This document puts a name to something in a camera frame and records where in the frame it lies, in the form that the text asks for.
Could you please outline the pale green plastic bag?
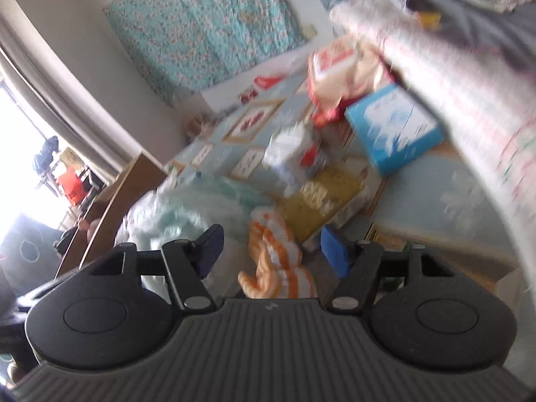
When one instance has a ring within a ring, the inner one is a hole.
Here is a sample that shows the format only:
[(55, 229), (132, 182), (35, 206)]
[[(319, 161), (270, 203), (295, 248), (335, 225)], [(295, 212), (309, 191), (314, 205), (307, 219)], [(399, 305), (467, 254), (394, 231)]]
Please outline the pale green plastic bag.
[(253, 272), (248, 251), (251, 212), (272, 200), (252, 186), (209, 173), (173, 173), (137, 201), (123, 217), (115, 244), (132, 242), (139, 251), (156, 251), (177, 239), (193, 241), (213, 224), (224, 232), (222, 254), (203, 285), (213, 298), (241, 291), (241, 271)]

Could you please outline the yellow packaged item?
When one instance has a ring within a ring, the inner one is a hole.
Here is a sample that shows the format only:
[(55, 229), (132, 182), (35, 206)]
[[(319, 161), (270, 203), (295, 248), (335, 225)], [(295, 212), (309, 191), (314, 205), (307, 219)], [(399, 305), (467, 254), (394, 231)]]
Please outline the yellow packaged item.
[(282, 198), (278, 209), (296, 241), (307, 251), (319, 247), (324, 225), (341, 228), (370, 201), (368, 167), (357, 172), (326, 166), (293, 195)]

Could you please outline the orange white striped plush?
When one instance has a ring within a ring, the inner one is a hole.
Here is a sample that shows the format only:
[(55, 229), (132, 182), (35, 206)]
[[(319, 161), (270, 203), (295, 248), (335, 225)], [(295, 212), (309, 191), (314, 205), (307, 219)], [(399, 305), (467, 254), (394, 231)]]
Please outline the orange white striped plush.
[(255, 263), (254, 276), (242, 271), (237, 280), (246, 298), (315, 298), (317, 290), (312, 274), (303, 266), (303, 252), (274, 209), (260, 207), (252, 211), (248, 239), (249, 255)]

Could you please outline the brown cardboard box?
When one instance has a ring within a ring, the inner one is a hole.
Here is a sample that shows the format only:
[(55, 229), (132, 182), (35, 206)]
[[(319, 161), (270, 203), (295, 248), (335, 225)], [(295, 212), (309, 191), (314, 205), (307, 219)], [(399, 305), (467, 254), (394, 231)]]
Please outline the brown cardboard box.
[(115, 237), (124, 216), (147, 192), (155, 190), (167, 177), (161, 167), (143, 153), (131, 161), (93, 200), (79, 222), (56, 278), (91, 263), (115, 246)]

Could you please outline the white red tissue pack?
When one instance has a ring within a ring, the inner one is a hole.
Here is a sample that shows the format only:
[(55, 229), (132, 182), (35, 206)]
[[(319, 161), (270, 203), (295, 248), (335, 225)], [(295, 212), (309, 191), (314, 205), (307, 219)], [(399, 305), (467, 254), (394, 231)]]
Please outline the white red tissue pack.
[(327, 165), (328, 157), (314, 127), (298, 123), (275, 133), (264, 152), (263, 165), (295, 193)]

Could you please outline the pomegranate pattern tablecloth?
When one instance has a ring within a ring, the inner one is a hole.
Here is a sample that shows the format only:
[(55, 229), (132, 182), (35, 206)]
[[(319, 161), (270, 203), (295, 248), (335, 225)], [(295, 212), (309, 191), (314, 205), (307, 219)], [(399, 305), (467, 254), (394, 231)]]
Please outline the pomegranate pattern tablecloth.
[[(285, 184), (263, 166), (273, 133), (300, 124), (315, 107), (295, 75), (215, 116), (199, 136), (167, 164), (168, 170), (226, 176), (248, 183), (286, 205)], [(424, 153), (392, 178), (370, 165), (346, 122), (320, 131), (327, 165), (307, 188), (308, 199), (329, 208), (320, 223), (332, 223), (350, 238), (370, 227), (393, 239), (423, 243), (456, 265), (500, 279), (517, 266), (498, 214), (462, 158), (448, 142)]]

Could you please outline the blue white tissue box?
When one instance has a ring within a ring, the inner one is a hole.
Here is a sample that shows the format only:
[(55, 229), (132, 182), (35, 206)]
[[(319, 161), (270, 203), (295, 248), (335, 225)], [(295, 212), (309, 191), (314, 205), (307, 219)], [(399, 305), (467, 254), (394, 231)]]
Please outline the blue white tissue box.
[(345, 118), (381, 176), (397, 172), (443, 142), (440, 123), (396, 83), (349, 106)]

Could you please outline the red bag on wheelchair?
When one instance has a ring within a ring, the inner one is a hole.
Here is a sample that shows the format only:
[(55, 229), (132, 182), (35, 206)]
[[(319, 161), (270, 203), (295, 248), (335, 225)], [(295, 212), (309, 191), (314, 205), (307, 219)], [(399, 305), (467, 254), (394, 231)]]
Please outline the red bag on wheelchair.
[(88, 193), (83, 187), (82, 180), (71, 167), (67, 168), (66, 171), (57, 178), (57, 183), (72, 206), (79, 205)]

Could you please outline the red pink wet wipes pack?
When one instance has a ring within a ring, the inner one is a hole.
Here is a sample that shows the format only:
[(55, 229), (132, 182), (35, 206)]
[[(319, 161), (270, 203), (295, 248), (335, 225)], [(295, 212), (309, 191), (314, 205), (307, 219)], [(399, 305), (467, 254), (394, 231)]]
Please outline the red pink wet wipes pack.
[(309, 56), (308, 94), (315, 106), (318, 129), (343, 119), (345, 109), (394, 79), (379, 52), (356, 37), (345, 35)]

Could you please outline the white rolled quilt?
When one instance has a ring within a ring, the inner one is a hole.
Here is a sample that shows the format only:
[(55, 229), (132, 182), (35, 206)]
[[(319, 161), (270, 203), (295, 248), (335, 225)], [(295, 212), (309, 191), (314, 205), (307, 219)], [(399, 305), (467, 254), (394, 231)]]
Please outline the white rolled quilt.
[(508, 364), (535, 380), (535, 6), (344, 0), (334, 24), (375, 46), (446, 126), (490, 198), (524, 275)]

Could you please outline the white curtain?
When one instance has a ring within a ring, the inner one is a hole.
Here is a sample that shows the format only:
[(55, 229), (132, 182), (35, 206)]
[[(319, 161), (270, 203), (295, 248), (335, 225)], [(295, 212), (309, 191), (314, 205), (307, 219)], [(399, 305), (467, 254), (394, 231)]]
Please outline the white curtain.
[(108, 146), (61, 92), (48, 83), (5, 21), (1, 22), (1, 69), (8, 85), (106, 179), (114, 179), (134, 161), (133, 155)]

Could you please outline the floral teal wall cloth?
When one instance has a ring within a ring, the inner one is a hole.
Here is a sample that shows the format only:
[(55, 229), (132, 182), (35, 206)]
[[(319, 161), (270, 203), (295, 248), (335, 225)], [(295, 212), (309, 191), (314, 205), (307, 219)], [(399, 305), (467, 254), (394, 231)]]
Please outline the floral teal wall cloth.
[(113, 0), (104, 14), (168, 105), (305, 43), (287, 0)]

